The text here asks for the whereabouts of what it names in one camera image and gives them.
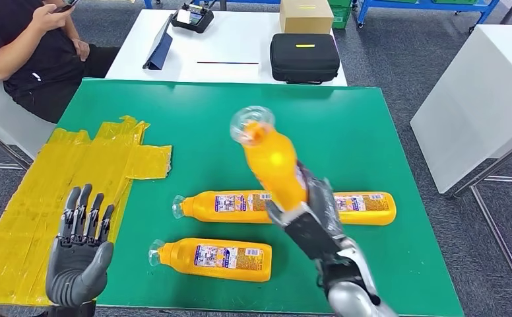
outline plastic bottle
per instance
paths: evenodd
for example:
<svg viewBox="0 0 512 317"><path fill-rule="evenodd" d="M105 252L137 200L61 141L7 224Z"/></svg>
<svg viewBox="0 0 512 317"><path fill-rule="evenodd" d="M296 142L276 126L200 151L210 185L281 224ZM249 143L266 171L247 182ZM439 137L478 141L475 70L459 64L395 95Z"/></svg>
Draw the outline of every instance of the plastic bottle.
<svg viewBox="0 0 512 317"><path fill-rule="evenodd" d="M267 244L186 238L174 243L155 240L149 263L164 264L180 273L265 282L272 269L272 247Z"/></svg>
<svg viewBox="0 0 512 317"><path fill-rule="evenodd" d="M252 173L283 212L295 210L307 200L307 188L297 166L291 140L274 128L267 108L250 106L235 114L230 132L242 144Z"/></svg>
<svg viewBox="0 0 512 317"><path fill-rule="evenodd" d="M334 193L340 221L351 225L388 225L396 217L396 203L385 192Z"/></svg>
<svg viewBox="0 0 512 317"><path fill-rule="evenodd" d="M340 220L345 225L388 225L396 217L396 204L385 192L334 193ZM218 223L271 223L264 190L203 192L194 197L177 195L173 201L174 217L194 217Z"/></svg>

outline green crate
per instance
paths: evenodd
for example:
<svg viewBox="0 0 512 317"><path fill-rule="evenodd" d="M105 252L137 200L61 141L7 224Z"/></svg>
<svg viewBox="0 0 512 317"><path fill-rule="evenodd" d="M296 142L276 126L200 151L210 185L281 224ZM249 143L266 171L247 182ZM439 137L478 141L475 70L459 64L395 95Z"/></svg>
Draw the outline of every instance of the green crate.
<svg viewBox="0 0 512 317"><path fill-rule="evenodd" d="M330 5L330 9L332 9L332 14L334 14L334 22L332 23L332 28L345 28L347 24L347 18L349 17L349 12L351 12L351 7Z"/></svg>
<svg viewBox="0 0 512 317"><path fill-rule="evenodd" d="M351 7L351 0L328 0L328 3L330 4L330 7Z"/></svg>
<svg viewBox="0 0 512 317"><path fill-rule="evenodd" d="M475 5L478 0L431 0L433 3L444 3L447 5Z"/></svg>

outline white table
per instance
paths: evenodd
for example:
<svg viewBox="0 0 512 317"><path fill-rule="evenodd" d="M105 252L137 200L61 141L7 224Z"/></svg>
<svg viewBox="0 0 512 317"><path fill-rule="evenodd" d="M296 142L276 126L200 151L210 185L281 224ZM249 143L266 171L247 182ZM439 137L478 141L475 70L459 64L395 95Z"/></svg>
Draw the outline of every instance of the white table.
<svg viewBox="0 0 512 317"><path fill-rule="evenodd" d="M204 33L169 26L173 42L161 71L142 69L158 31L174 10L142 10L106 78L139 81L283 84L272 78L269 48L279 13L215 11ZM200 64L209 62L257 65ZM322 85L347 86L343 68Z"/></svg>
<svg viewBox="0 0 512 317"><path fill-rule="evenodd" d="M512 25L478 25L410 123L440 193L511 150Z"/></svg>

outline white chair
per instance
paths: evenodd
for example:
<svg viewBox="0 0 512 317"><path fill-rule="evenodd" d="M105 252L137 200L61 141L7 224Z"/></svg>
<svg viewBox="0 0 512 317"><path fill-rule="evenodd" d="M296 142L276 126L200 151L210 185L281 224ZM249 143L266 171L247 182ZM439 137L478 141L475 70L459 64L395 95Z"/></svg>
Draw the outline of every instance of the white chair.
<svg viewBox="0 0 512 317"><path fill-rule="evenodd" d="M55 124L40 119L13 102L0 81L0 149L17 163L0 164L0 168L27 170L29 164L7 145L16 145L34 160L54 128Z"/></svg>

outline yellow tape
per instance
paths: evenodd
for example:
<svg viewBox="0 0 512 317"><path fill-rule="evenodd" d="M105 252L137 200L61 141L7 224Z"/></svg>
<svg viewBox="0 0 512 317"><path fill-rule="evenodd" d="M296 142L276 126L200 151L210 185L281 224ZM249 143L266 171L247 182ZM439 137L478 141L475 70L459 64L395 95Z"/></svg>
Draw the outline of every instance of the yellow tape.
<svg viewBox="0 0 512 317"><path fill-rule="evenodd" d="M89 205L105 195L115 204L108 240L115 242L132 179L165 178L171 147L141 145L145 122L125 116L104 122L95 139L56 129L0 218L0 304L46 306L49 248L71 188L93 185Z"/></svg>

